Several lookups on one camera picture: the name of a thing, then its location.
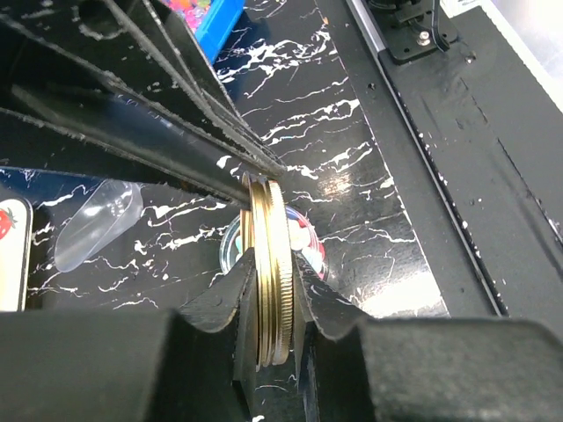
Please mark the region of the clear plastic scoop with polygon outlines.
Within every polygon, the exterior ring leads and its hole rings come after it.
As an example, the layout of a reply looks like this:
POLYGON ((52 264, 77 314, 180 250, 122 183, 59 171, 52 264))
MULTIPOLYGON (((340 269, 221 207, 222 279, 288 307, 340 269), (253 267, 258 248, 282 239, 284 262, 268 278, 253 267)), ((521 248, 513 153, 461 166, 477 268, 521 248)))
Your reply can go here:
POLYGON ((55 242, 58 271, 68 273, 132 228, 143 197, 136 183, 107 179, 70 218, 55 242))

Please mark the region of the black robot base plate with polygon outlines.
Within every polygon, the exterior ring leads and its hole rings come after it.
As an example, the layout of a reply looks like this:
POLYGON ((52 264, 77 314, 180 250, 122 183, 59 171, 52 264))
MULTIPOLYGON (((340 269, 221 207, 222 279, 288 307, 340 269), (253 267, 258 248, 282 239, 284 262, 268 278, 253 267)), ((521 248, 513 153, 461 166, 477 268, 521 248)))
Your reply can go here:
POLYGON ((562 113, 481 7, 446 53, 374 50, 494 298, 562 328, 562 113))

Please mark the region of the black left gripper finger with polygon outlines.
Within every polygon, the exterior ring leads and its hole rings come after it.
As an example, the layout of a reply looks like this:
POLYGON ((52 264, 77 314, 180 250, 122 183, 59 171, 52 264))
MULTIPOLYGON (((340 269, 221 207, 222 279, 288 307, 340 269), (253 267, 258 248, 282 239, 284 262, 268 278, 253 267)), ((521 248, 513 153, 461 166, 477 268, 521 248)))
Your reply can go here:
POLYGON ((216 165, 211 142, 95 91, 2 91, 1 163, 168 185, 250 207, 247 188, 216 165))
POLYGON ((3 1, 1 22, 171 123, 278 176, 187 24, 159 1, 3 1))

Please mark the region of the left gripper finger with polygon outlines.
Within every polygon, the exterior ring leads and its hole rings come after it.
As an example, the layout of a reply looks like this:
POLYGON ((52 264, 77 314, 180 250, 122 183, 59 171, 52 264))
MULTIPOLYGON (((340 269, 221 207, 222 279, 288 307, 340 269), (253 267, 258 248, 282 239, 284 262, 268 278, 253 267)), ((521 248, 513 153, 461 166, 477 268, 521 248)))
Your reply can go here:
POLYGON ((510 318, 374 318, 293 257, 309 421, 559 421, 562 344, 510 318))
POLYGON ((4 312, 2 420, 249 420, 255 276, 247 251, 182 309, 4 312))

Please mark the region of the gold jar lid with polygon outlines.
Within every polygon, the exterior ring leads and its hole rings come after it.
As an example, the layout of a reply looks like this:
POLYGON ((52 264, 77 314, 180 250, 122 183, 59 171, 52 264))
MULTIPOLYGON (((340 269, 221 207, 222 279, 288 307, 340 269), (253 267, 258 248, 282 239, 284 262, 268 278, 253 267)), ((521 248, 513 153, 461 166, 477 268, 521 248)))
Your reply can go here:
POLYGON ((289 357, 294 323, 294 282, 289 225, 279 184, 246 172, 250 209, 240 212, 242 251, 252 248, 257 288, 257 367, 289 357))

